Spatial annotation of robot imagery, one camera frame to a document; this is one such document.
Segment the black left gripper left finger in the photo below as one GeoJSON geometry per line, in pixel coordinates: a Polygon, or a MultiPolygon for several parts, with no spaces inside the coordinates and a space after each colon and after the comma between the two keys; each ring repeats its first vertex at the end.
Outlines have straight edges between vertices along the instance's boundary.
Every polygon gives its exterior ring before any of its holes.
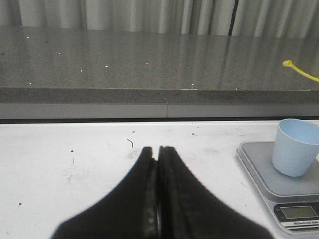
{"type": "Polygon", "coordinates": [[[122,181],[103,199],[63,222],[54,239],[156,239],[157,162],[144,147],[122,181]]]}

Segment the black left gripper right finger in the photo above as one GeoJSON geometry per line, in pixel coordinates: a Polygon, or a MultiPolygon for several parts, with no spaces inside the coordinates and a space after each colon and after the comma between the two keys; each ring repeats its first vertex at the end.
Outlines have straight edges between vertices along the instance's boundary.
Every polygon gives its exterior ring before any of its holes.
{"type": "Polygon", "coordinates": [[[158,199],[162,239],[271,239],[271,233],[209,192],[174,147],[160,147],[158,199]]]}

